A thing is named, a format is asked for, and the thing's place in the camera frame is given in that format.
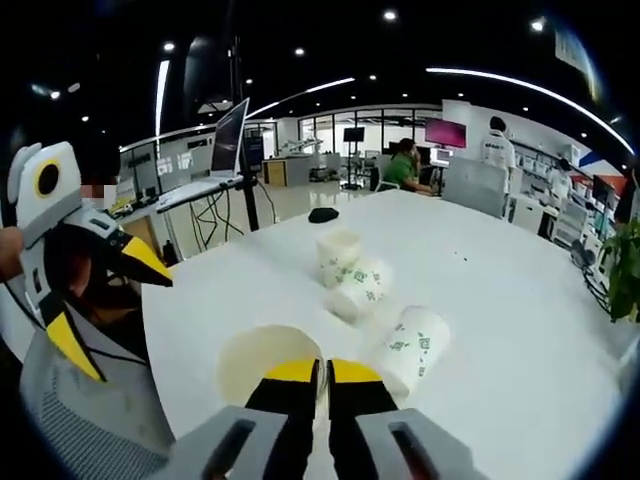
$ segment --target robot eye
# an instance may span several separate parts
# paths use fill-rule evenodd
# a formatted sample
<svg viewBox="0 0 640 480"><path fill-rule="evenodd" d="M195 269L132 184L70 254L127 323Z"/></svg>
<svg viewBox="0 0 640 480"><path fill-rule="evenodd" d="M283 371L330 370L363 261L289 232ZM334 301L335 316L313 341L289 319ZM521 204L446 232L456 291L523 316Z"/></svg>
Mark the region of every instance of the robot eye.
<svg viewBox="0 0 640 480"><path fill-rule="evenodd" d="M58 185L58 178L60 177L60 170L58 165L50 163L46 165L40 172L40 176L37 181L37 191L42 197L46 197L51 194Z"/></svg>

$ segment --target tiled floor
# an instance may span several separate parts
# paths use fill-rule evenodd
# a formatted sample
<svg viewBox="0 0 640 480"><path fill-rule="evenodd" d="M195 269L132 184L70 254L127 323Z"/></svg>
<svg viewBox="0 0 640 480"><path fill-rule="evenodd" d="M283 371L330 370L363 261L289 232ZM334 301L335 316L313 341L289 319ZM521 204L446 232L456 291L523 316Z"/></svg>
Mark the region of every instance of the tiled floor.
<svg viewBox="0 0 640 480"><path fill-rule="evenodd" d="M276 222L281 222L298 215L305 215L316 207L330 207L371 193L368 189L360 189L357 191L342 190L338 182L311 183L304 187L293 188L271 187L268 185L265 187L275 206ZM265 195L265 191L260 186L254 188L254 194L256 197L256 208L260 228L268 227L273 224L271 204ZM248 232L249 221L247 219L244 194L234 190L229 192L229 199L230 202L228 203L226 195L222 195L217 202L219 217L226 220L227 205L229 205L231 225ZM206 211L208 208L206 199L193 202L191 207L196 215L200 215L203 211L205 212L201 217L202 220L209 222L213 220L211 212ZM202 242L200 241L200 231L197 225L193 225L194 222L192 222L189 205L183 205L171 210L169 215L182 254L185 258L197 255L202 250ZM212 223L204 223L202 221L198 223L202 230L202 236L205 239L215 228L215 233L208 244L208 248L214 248L224 243L225 225L223 222L218 220L217 227ZM240 236L239 233L231 228L228 229L228 239L230 241L233 241L233 239L238 236Z"/></svg>

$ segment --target woman in green shirt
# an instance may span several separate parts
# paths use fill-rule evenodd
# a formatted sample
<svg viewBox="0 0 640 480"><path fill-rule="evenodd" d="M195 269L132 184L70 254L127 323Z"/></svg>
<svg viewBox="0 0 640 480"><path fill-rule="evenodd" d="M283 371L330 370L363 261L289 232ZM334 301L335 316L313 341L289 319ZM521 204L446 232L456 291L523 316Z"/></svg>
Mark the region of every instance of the woman in green shirt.
<svg viewBox="0 0 640 480"><path fill-rule="evenodd" d="M391 157L391 163L384 171L382 179L395 183L402 190L431 195L433 192L427 185L418 182L420 168L420 153L416 142L410 138L400 140L398 153Z"/></svg>

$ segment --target green shirt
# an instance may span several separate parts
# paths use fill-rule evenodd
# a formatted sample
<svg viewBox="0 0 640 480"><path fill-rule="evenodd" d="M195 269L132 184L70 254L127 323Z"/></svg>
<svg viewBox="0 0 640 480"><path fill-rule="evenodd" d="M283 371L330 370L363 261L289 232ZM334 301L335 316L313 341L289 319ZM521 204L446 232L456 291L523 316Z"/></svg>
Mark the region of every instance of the green shirt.
<svg viewBox="0 0 640 480"><path fill-rule="evenodd" d="M412 158L404 153L397 153L391 159L391 163L385 170L382 179L385 182L395 183L400 188L404 188L404 181L407 178L415 179L417 176L418 172Z"/></svg>

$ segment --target white paper cup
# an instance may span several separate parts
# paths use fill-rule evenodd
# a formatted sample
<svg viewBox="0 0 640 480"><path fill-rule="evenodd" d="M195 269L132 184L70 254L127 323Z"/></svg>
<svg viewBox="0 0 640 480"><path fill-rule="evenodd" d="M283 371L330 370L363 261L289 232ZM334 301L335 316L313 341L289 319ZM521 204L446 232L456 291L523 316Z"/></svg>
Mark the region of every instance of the white paper cup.
<svg viewBox="0 0 640 480"><path fill-rule="evenodd" d="M361 258L347 271L342 283L331 290L327 308L343 320L354 322L389 293L392 277L384 262Z"/></svg>
<svg viewBox="0 0 640 480"><path fill-rule="evenodd" d="M367 361L397 401L406 399L451 342L442 316L426 307L407 307L383 345Z"/></svg>
<svg viewBox="0 0 640 480"><path fill-rule="evenodd" d="M225 345L218 358L216 380L220 395L244 407L264 375L285 362L319 358L319 379L324 377L320 347L304 332L283 325L269 325L243 332Z"/></svg>
<svg viewBox="0 0 640 480"><path fill-rule="evenodd" d="M337 230L316 242L318 275L327 288L342 283L342 279L360 257L360 236L349 230Z"/></svg>

